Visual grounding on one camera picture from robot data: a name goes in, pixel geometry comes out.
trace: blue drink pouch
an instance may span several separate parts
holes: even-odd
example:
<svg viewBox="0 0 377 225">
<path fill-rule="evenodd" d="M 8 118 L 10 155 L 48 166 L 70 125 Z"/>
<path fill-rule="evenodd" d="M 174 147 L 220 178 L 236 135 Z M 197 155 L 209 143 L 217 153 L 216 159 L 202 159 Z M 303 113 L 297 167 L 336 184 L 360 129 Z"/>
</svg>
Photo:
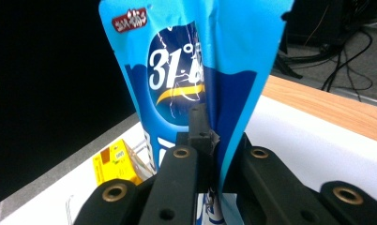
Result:
<svg viewBox="0 0 377 225">
<path fill-rule="evenodd" d="M 206 103 L 219 189 L 273 65 L 293 0 L 102 0 L 100 17 L 128 84 L 156 172 L 189 108 Z M 199 224 L 220 224 L 202 207 Z"/>
</svg>

